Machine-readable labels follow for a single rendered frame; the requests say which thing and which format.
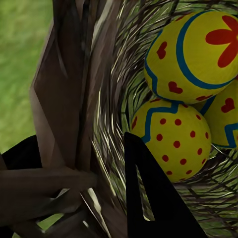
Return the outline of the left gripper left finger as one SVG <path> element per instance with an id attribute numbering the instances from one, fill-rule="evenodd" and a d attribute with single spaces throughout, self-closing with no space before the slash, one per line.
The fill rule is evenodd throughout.
<path id="1" fill-rule="evenodd" d="M 42 168 L 37 135 L 30 136 L 2 154 L 9 171 Z M 0 227 L 0 238 L 12 238 L 14 231 Z"/>

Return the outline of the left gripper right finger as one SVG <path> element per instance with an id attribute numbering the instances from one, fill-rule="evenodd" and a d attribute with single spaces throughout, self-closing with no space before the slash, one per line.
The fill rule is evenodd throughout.
<path id="1" fill-rule="evenodd" d="M 127 131 L 124 161 L 128 238 L 208 238 L 144 141 Z M 154 215 L 152 222 L 143 216 L 138 175 Z"/>

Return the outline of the wicker basket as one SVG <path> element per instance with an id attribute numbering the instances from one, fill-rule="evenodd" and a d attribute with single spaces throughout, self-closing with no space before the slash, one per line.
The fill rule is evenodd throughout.
<path id="1" fill-rule="evenodd" d="M 126 114 L 129 130 L 128 98 L 134 103 L 148 87 L 145 78 L 131 91 L 130 81 L 144 70 L 149 38 L 171 22 L 178 12 L 179 0 L 53 0 L 54 15 L 41 56 L 29 89 L 32 115 L 41 156 L 42 168 L 9 171 L 0 153 L 0 227 L 8 226 L 22 238 L 128 238 L 125 186 L 124 134 L 121 114 Z M 170 12 L 161 14 L 153 24 L 145 24 L 168 3 Z M 211 10 L 223 4 L 238 12 L 238 1 L 198 0 Z M 137 6 L 137 13 L 132 14 Z M 234 15 L 238 18 L 238 15 Z M 134 19 L 138 17 L 133 24 Z M 120 27 L 117 28 L 118 23 Z M 149 27 L 144 33 L 140 31 Z M 121 112 L 126 96 L 126 109 Z M 153 97 L 148 91 L 142 101 Z M 142 105 L 141 104 L 141 105 Z M 98 140 L 100 135 L 100 144 Z M 215 157 L 184 181 L 172 182 L 194 217 L 208 219 L 198 223 L 220 222 L 221 228 L 209 228 L 208 238 L 238 238 L 237 185 L 228 187 L 237 175 L 223 182 L 238 167 L 238 156 L 230 157 L 231 149 L 218 148 Z M 232 164 L 213 173 L 217 168 Z M 232 165 L 235 168 L 221 182 Z M 116 178 L 114 182 L 109 174 Z M 152 222 L 154 215 L 143 182 L 137 176 L 144 219 Z M 214 188 L 210 186 L 217 185 Z M 119 190 L 117 194 L 114 186 Z M 198 193 L 195 189 L 209 189 Z M 216 189 L 223 191 L 213 192 Z M 219 198 L 210 198 L 222 194 Z M 232 197 L 226 197 L 233 195 Z M 212 203 L 222 201 L 222 203 Z M 226 208 L 215 206 L 230 204 Z M 220 213 L 235 211 L 234 213 Z M 63 213 L 57 222 L 44 231 L 37 224 L 54 214 Z M 228 215 L 221 217 L 220 215 Z M 210 230 L 226 230 L 224 236 Z"/>

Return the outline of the easter egg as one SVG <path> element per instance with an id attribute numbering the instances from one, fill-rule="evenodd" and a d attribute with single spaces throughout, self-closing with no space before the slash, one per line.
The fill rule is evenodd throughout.
<path id="1" fill-rule="evenodd" d="M 172 20 L 151 41 L 143 68 L 154 97 L 190 106 L 207 100 L 238 75 L 238 18 L 211 9 Z"/>
<path id="2" fill-rule="evenodd" d="M 190 179 L 204 167 L 211 132 L 196 108 L 152 97 L 131 119 L 130 133 L 144 141 L 171 183 Z"/>
<path id="3" fill-rule="evenodd" d="M 207 121 L 212 145 L 238 150 L 238 75 L 218 94 L 191 105 Z"/>

